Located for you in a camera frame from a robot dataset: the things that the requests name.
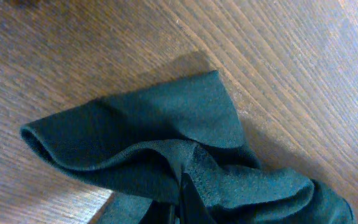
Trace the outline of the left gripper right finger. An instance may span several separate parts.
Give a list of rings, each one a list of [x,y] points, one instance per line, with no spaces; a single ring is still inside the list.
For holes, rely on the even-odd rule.
[[[216,224],[189,174],[181,177],[179,210],[181,224]]]

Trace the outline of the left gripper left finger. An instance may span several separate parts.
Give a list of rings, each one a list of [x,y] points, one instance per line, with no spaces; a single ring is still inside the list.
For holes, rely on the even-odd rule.
[[[153,201],[146,213],[147,224],[174,224],[175,206],[170,203]]]

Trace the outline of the dark green t-shirt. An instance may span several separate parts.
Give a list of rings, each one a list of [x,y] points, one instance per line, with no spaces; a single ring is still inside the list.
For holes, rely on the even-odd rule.
[[[329,187],[291,169],[265,171],[249,149],[216,71],[92,100],[27,123],[45,162],[117,192],[100,223],[146,223],[153,201],[175,206],[189,174],[216,223],[354,223]]]

